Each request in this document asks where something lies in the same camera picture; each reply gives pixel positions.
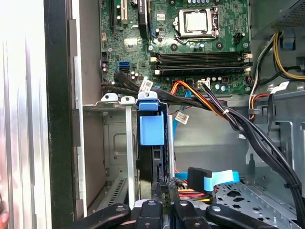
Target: screw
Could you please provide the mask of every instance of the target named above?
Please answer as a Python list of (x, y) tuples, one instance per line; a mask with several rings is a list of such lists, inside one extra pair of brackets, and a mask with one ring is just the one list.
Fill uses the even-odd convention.
[(149, 46), (148, 46), (148, 51), (152, 51), (153, 50), (153, 46), (150, 44)]
[(186, 202), (186, 201), (180, 201), (180, 205), (186, 206), (186, 205), (187, 205), (187, 202)]
[(116, 208), (116, 210), (117, 210), (117, 211), (124, 211), (125, 208), (124, 208), (123, 206), (118, 206), (118, 207)]
[(221, 208), (218, 206), (213, 206), (212, 209), (213, 211), (217, 211), (217, 212), (221, 211)]

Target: cable tie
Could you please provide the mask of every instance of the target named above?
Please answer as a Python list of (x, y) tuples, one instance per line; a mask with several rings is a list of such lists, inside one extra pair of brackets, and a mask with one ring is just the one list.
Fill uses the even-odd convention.
[(226, 109), (224, 112), (223, 112), (223, 115), (225, 115), (226, 113), (229, 113), (229, 110)]
[(294, 184), (294, 185), (284, 184), (284, 187), (285, 188), (298, 188), (298, 187), (301, 187), (301, 184)]

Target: cable label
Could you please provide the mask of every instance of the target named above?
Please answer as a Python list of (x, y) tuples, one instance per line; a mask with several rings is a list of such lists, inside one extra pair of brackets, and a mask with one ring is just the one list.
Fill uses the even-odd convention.
[(289, 81), (282, 82), (279, 86), (275, 87), (270, 94), (275, 94), (278, 91), (285, 90), (289, 84)]
[(245, 137), (244, 135), (242, 135), (242, 134), (239, 134), (239, 135), (238, 135), (238, 138), (240, 138), (240, 139), (246, 139), (246, 137)]
[(187, 121), (189, 120), (189, 116), (186, 114), (183, 114), (182, 112), (178, 111), (175, 120), (177, 120), (178, 122), (186, 125)]
[(153, 82), (144, 78), (141, 87), (139, 89), (139, 92), (149, 92), (152, 87), (153, 87)]

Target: cpu socket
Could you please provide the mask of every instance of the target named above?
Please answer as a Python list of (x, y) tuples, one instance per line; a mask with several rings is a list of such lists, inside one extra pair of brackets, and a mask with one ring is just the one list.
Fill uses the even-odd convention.
[(186, 42), (216, 39), (219, 37), (218, 8), (179, 10), (173, 25), (178, 33), (176, 39), (179, 42), (180, 39), (187, 39)]

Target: cable bundle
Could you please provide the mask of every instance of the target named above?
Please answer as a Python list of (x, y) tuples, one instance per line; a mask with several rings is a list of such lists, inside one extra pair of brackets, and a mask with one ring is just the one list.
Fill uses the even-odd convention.
[[(125, 74), (118, 73), (116, 75), (116, 80), (121, 85), (123, 85), (123, 87), (125, 87), (124, 90), (128, 90), (131, 96), (135, 96), (134, 93), (138, 93), (139, 86), (129, 80)], [(175, 96), (179, 85), (182, 85), (186, 89), (190, 90), (195, 96), (195, 98), (184, 98)], [(177, 81), (174, 84), (171, 93), (167, 93), (155, 87), (153, 87), (151, 91), (157, 92), (158, 98), (165, 103), (176, 105), (189, 105), (213, 111), (217, 116), (226, 119), (235, 131), (238, 131), (243, 134), (249, 140), (251, 146), (260, 156), (260, 158), (264, 160), (274, 171), (276, 171), (286, 181), (285, 187), (291, 190), (294, 199), (297, 223), (301, 228), (305, 229), (305, 202), (302, 198), (302, 185), (295, 171), (287, 162), (286, 158), (275, 146), (272, 140), (259, 127), (254, 125), (251, 121), (249, 121), (247, 118), (245, 118), (243, 115), (241, 115), (234, 109), (223, 106), (223, 104), (216, 98), (213, 92), (205, 84), (202, 84), (202, 86), (210, 99), (209, 101), (196, 89), (194, 89), (183, 81)]]

